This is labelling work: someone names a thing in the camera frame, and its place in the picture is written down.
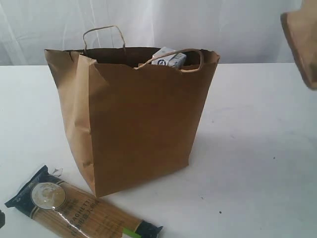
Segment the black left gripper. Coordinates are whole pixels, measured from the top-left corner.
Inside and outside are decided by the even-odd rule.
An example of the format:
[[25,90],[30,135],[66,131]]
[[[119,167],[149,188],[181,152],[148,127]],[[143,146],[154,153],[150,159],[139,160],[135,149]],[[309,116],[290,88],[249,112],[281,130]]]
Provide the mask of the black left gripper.
[[0,228],[5,225],[5,213],[0,211]]

